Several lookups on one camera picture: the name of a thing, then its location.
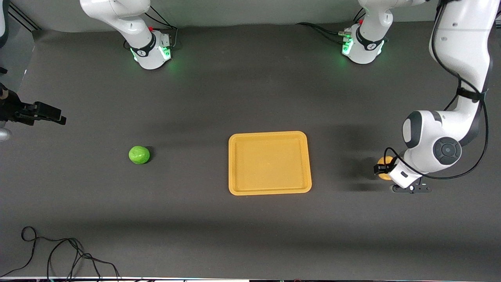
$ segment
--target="wall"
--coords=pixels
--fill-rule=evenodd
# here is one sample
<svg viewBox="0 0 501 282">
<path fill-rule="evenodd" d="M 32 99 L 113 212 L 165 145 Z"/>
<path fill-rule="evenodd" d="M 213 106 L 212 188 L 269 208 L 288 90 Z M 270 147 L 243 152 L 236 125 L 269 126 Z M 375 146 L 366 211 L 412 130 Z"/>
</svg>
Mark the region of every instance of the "wall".
<svg viewBox="0 0 501 282">
<path fill-rule="evenodd" d="M 8 17 L 9 38 L 0 49 L 0 66 L 6 68 L 7 74 L 0 74 L 0 82 L 7 88 L 17 92 L 23 80 L 25 70 L 30 63 L 34 42 L 31 32 L 18 22 Z"/>
<path fill-rule="evenodd" d="M 105 31 L 108 25 L 88 18 L 79 0 L 13 0 L 45 29 L 65 32 Z M 337 23 L 351 20 L 360 6 L 356 0 L 151 0 L 171 24 L 234 26 L 242 24 Z M 395 21 L 432 21 L 437 0 L 394 9 Z M 148 25 L 160 27 L 145 17 Z"/>
</svg>

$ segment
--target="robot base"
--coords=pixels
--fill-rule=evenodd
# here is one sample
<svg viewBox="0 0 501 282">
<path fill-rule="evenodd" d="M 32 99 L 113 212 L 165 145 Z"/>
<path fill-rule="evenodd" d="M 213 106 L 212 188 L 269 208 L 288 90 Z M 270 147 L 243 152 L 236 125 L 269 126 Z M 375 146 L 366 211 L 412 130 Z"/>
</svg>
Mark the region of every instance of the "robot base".
<svg viewBox="0 0 501 282">
<path fill-rule="evenodd" d="M 134 54 L 134 60 L 139 63 L 143 69 L 154 70 L 161 67 L 165 62 L 171 59 L 170 38 L 168 34 L 159 31 L 153 31 L 156 37 L 156 45 L 146 57 L 140 57 Z"/>
<path fill-rule="evenodd" d="M 354 24 L 351 27 L 344 29 L 345 32 L 350 32 L 352 36 L 345 42 L 345 45 L 343 45 L 341 54 L 350 58 L 350 60 L 357 64 L 365 65 L 374 61 L 376 56 L 381 54 L 381 48 L 383 47 L 384 40 L 379 46 L 374 48 L 374 50 L 365 50 L 364 45 L 357 40 L 356 36 L 353 36 L 359 26 L 360 24 Z"/>
</svg>

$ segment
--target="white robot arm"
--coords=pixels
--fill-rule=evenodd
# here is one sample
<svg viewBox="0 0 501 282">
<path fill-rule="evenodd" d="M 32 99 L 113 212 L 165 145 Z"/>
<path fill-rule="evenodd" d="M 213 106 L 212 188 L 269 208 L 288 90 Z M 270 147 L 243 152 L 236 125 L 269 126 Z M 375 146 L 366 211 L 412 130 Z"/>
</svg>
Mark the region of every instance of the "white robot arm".
<svg viewBox="0 0 501 282">
<path fill-rule="evenodd" d="M 357 64 L 368 64 L 381 53 L 384 36 L 393 23 L 390 9 L 422 4 L 430 0 L 358 0 L 365 10 L 363 24 L 355 23 L 344 29 L 351 35 L 341 54 Z"/>
<path fill-rule="evenodd" d="M 0 48 L 7 42 L 9 35 L 9 23 L 7 21 L 7 14 L 9 12 L 9 2 L 11 0 L 0 0 Z"/>
<path fill-rule="evenodd" d="M 138 17 L 150 9 L 150 0 L 80 0 L 80 6 L 89 17 L 118 30 L 141 67 L 156 69 L 170 60 L 169 35 L 150 31 Z"/>
<path fill-rule="evenodd" d="M 407 188 L 422 175 L 451 167 L 477 136 L 491 66 L 487 40 L 498 6 L 499 0 L 440 2 L 430 53 L 459 79 L 458 102 L 452 111 L 420 110 L 407 117 L 402 133 L 408 149 L 401 156 L 406 164 L 398 159 L 388 173 L 396 185 Z"/>
</svg>

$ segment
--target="black strap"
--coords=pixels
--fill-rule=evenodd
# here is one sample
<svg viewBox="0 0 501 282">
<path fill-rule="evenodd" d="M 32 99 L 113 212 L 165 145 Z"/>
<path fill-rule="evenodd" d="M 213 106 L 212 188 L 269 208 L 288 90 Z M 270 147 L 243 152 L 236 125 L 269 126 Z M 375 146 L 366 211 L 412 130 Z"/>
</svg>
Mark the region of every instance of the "black strap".
<svg viewBox="0 0 501 282">
<path fill-rule="evenodd" d="M 148 43 L 148 45 L 144 46 L 143 48 L 130 47 L 130 49 L 132 49 L 132 51 L 134 51 L 134 53 L 136 53 L 139 57 L 146 57 L 148 56 L 150 51 L 153 50 L 155 45 L 156 45 L 156 36 L 152 33 L 151 41 L 150 43 Z"/>
<path fill-rule="evenodd" d="M 480 94 L 476 93 L 476 92 L 471 92 L 471 91 L 468 91 L 462 87 L 458 87 L 457 90 L 456 90 L 456 94 L 459 95 L 459 96 L 462 96 L 462 97 L 465 97 L 465 98 L 468 98 L 468 99 L 471 99 L 472 102 L 478 102 L 480 100 L 484 100 L 485 99 L 485 95 L 487 95 L 487 91 L 486 90 L 485 92 L 482 92 Z"/>
<path fill-rule="evenodd" d="M 395 167 L 395 162 L 397 161 L 397 157 L 393 158 L 391 162 L 387 163 L 386 166 L 384 164 L 376 164 L 374 166 L 374 175 L 381 174 L 381 173 L 388 173 L 393 170 Z"/>
<path fill-rule="evenodd" d="M 360 44 L 362 44 L 365 48 L 365 50 L 367 51 L 372 51 L 372 50 L 375 50 L 376 47 L 379 46 L 379 44 L 381 44 L 381 42 L 383 42 L 384 40 L 384 37 L 381 38 L 380 40 L 378 41 L 370 41 L 368 39 L 365 39 L 361 34 L 360 34 L 360 27 L 357 28 L 357 31 L 355 32 L 355 35 L 357 36 L 357 40 L 358 42 L 360 42 Z"/>
</svg>

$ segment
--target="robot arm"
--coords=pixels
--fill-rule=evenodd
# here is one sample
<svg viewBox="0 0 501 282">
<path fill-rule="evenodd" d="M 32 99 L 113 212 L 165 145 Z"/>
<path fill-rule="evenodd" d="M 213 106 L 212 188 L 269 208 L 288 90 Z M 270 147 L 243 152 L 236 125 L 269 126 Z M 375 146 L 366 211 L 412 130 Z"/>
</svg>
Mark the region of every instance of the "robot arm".
<svg viewBox="0 0 501 282">
<path fill-rule="evenodd" d="M 150 31 L 138 17 L 150 9 L 150 0 L 80 0 L 80 6 L 89 17 L 118 30 L 141 67 L 156 69 L 170 60 L 169 35 Z"/>
<path fill-rule="evenodd" d="M 7 121 L 33 125 L 35 120 L 66 124 L 66 118 L 61 116 L 60 109 L 42 102 L 23 103 L 14 91 L 8 90 L 0 83 L 0 142 L 8 140 L 12 135 L 11 131 L 5 128 Z"/>
<path fill-rule="evenodd" d="M 457 106 L 452 111 L 415 111 L 403 124 L 404 161 L 421 174 L 444 170 L 461 157 L 462 147 L 478 134 L 487 91 L 490 56 L 487 40 L 498 0 L 442 0 L 430 39 L 430 53 L 458 77 Z M 397 160 L 388 176 L 406 188 L 421 175 Z"/>
<path fill-rule="evenodd" d="M 7 21 L 7 14 L 9 12 L 9 3 L 11 0 L 0 0 L 0 48 L 7 42 L 9 35 L 9 22 Z"/>
<path fill-rule="evenodd" d="M 363 24 L 355 23 L 344 30 L 351 34 L 348 46 L 343 48 L 342 54 L 357 64 L 368 64 L 381 53 L 384 36 L 393 23 L 393 14 L 390 9 L 409 7 L 422 4 L 430 0 L 358 0 L 365 10 Z"/>
</svg>

